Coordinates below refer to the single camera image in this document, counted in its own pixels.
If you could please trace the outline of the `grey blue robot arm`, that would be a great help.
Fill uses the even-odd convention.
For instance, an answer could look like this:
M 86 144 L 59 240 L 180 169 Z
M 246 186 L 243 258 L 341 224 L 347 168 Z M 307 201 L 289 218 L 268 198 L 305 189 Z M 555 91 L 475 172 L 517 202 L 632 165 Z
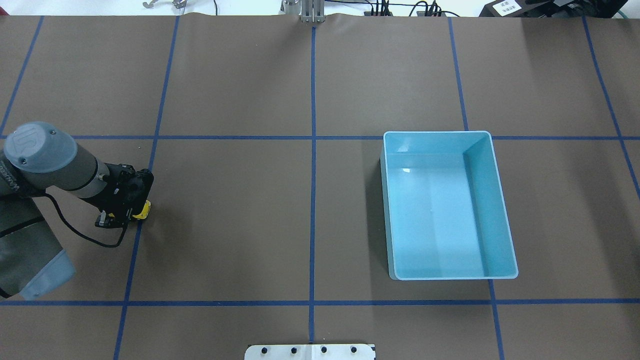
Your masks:
M 36 300 L 73 278 L 76 270 L 35 203 L 46 198 L 62 223 L 102 248 L 118 248 L 133 221 L 145 220 L 154 175 L 147 168 L 101 161 L 68 133 L 45 121 L 30 121 L 9 134 L 1 149 L 0 293 L 7 300 Z M 55 187 L 95 207 L 94 225 L 121 229 L 103 243 L 74 228 L 47 191 Z

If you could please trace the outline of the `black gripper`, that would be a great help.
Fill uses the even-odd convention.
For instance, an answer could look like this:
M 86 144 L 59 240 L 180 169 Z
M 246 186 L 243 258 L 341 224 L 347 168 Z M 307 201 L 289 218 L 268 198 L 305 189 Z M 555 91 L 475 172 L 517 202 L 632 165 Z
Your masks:
M 99 162 L 95 179 L 104 184 L 94 196 L 94 207 L 100 214 L 94 225 L 103 229 L 128 227 L 132 215 L 141 212 L 154 182 L 154 174 L 148 169 L 135 170 L 129 164 Z

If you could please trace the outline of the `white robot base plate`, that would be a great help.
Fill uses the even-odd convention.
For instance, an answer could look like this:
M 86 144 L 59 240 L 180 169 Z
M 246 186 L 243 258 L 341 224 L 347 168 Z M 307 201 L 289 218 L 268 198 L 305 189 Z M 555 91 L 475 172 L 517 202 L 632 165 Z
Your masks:
M 376 360 L 374 344 L 263 344 L 251 345 L 245 360 Z

